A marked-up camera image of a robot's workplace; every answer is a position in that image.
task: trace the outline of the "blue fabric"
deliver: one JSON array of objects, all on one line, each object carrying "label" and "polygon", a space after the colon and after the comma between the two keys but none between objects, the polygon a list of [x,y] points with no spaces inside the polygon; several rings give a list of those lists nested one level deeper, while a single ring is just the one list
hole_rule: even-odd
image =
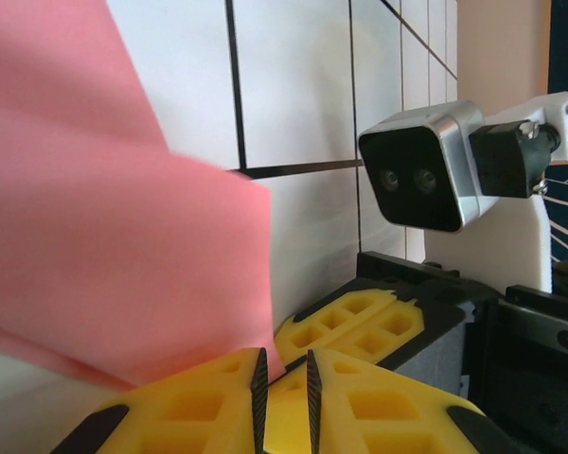
[{"label": "blue fabric", "polygon": [[548,184],[544,197],[551,222],[552,260],[568,260],[568,166],[550,166],[545,171]]}]

